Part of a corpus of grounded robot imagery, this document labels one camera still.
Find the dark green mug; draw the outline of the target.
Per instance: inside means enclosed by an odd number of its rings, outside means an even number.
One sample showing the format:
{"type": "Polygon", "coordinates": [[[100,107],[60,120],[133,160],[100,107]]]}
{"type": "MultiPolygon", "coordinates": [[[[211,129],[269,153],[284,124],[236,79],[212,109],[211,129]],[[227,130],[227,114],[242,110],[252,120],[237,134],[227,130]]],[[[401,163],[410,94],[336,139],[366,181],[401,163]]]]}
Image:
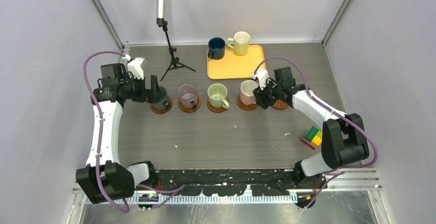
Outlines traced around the dark green mug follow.
{"type": "Polygon", "coordinates": [[[168,111],[171,108],[170,98],[164,87],[159,86],[157,91],[157,102],[151,104],[151,107],[156,111],[168,111]]]}

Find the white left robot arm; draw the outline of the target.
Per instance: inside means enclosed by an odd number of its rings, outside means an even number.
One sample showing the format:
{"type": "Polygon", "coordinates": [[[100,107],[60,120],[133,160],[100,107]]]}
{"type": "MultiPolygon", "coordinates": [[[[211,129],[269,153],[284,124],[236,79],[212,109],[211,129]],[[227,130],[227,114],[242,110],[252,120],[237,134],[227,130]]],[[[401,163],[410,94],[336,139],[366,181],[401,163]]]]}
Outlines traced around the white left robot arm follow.
{"type": "Polygon", "coordinates": [[[157,186],[158,177],[150,161],[123,167],[119,162],[118,133],[124,103],[127,100],[148,103],[156,113],[166,113],[172,99],[157,76],[150,78],[146,88],[144,63],[140,58],[127,65],[120,63],[101,66],[102,78],[94,89],[92,104],[95,116],[90,154],[84,168],[76,171],[76,181],[93,204],[130,198],[137,185],[145,190],[157,186]]]}

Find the navy blue mug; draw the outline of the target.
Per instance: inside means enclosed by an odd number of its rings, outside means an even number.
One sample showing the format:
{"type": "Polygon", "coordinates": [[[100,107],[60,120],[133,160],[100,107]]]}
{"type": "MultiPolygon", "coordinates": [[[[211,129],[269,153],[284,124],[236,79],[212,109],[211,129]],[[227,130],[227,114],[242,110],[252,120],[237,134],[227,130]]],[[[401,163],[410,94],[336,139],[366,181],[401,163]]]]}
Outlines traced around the navy blue mug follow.
{"type": "Polygon", "coordinates": [[[226,42],[222,38],[212,38],[208,42],[208,53],[209,59],[220,60],[225,55],[226,42]]]}

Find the mauve mug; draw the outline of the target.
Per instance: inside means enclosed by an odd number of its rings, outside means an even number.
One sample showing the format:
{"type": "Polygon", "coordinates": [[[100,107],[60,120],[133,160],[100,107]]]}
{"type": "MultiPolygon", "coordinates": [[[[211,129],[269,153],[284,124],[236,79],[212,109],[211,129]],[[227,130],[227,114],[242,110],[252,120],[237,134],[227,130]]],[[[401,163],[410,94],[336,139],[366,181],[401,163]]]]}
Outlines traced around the mauve mug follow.
{"type": "Polygon", "coordinates": [[[197,88],[190,83],[182,84],[177,90],[178,99],[181,100],[182,104],[189,107],[190,100],[196,100],[198,95],[197,88]]]}

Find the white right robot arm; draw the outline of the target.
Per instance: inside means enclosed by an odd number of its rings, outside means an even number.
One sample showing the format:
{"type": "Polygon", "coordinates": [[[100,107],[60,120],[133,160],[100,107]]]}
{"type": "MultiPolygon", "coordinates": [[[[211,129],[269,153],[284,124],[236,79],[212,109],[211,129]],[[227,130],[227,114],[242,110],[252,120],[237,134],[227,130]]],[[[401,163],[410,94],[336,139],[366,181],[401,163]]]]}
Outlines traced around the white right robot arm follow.
{"type": "Polygon", "coordinates": [[[321,151],[295,163],[292,178],[296,186],[307,188],[322,173],[353,164],[369,157],[363,120],[358,114],[341,112],[317,96],[304,84],[297,84],[290,67],[275,69],[274,78],[263,68],[256,69],[252,80],[257,105],[263,109],[282,101],[309,117],[321,128],[321,151]]]}

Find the light green mug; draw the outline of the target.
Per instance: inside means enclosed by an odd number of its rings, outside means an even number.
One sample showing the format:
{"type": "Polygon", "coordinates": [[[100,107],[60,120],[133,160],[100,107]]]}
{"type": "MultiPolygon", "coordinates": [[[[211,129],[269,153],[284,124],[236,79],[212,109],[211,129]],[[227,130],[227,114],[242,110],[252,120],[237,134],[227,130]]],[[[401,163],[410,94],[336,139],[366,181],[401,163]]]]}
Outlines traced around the light green mug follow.
{"type": "Polygon", "coordinates": [[[227,100],[227,88],[221,83],[214,83],[208,87],[208,101],[214,108],[228,109],[230,107],[227,100]]]}

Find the pink mug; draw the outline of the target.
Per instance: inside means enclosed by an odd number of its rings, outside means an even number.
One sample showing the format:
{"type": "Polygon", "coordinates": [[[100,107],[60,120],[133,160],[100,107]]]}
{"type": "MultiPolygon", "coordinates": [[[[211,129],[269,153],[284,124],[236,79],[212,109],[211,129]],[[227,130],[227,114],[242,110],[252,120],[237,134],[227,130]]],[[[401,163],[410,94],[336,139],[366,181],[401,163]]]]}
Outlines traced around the pink mug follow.
{"type": "Polygon", "coordinates": [[[256,104],[256,97],[253,91],[258,87],[258,83],[253,80],[246,80],[241,83],[240,86],[240,101],[248,106],[256,104]]]}

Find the yellow cream mug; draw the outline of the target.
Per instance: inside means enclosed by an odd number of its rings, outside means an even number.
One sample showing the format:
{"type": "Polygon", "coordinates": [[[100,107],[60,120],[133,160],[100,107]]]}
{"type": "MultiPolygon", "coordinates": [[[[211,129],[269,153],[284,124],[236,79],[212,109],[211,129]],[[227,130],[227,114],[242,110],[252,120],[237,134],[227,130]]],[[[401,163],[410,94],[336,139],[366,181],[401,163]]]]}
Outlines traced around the yellow cream mug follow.
{"type": "Polygon", "coordinates": [[[238,31],[232,38],[227,39],[227,46],[232,48],[236,55],[243,56],[248,53],[250,35],[246,31],[238,31]]]}

